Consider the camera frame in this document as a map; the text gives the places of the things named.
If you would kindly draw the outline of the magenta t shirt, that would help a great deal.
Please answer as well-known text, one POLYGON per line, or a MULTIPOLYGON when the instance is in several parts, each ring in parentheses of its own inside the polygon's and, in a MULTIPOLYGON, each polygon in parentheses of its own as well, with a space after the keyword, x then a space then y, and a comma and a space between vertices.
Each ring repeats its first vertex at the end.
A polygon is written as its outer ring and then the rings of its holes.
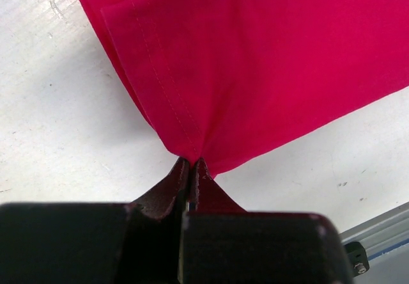
POLYGON ((79 0, 164 146, 212 175, 408 86, 408 0, 79 0))

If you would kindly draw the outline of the front aluminium rail frame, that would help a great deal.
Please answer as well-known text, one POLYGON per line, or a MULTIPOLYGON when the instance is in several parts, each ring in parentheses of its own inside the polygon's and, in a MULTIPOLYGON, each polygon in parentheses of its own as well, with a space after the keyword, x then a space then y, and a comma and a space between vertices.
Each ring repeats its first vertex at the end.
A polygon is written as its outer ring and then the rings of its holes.
POLYGON ((367 273, 375 260, 408 249, 408 204, 355 226, 341 235, 353 276, 367 273))

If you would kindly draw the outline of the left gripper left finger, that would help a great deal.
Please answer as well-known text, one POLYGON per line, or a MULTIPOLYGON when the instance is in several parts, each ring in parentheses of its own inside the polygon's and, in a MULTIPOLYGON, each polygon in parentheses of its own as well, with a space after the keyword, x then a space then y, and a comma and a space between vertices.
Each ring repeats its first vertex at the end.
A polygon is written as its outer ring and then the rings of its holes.
POLYGON ((1 205, 2 283, 176 283, 189 163, 125 203, 1 205))

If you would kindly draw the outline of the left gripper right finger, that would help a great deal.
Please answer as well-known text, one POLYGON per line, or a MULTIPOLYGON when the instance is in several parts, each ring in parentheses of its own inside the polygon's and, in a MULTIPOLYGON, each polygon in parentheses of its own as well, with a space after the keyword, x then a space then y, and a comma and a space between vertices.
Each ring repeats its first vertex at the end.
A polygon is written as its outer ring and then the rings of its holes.
POLYGON ((305 212, 248 212, 211 177, 190 174, 181 222, 180 283, 352 283, 334 225, 305 212))

